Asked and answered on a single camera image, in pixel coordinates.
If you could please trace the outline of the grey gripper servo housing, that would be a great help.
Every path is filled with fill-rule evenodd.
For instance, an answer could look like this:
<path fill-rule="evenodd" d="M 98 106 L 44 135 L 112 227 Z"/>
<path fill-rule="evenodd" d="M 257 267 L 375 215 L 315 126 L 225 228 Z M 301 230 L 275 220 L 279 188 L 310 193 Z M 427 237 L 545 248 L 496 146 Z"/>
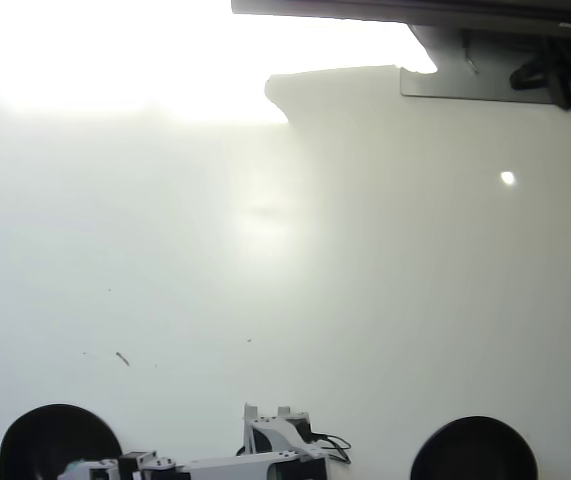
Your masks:
<path fill-rule="evenodd" d="M 60 480 L 90 480 L 92 469 L 93 480 L 142 480 L 147 461 L 147 452 L 130 452 L 115 459 L 100 460 L 98 465 L 96 461 L 77 460 L 65 467 Z"/>

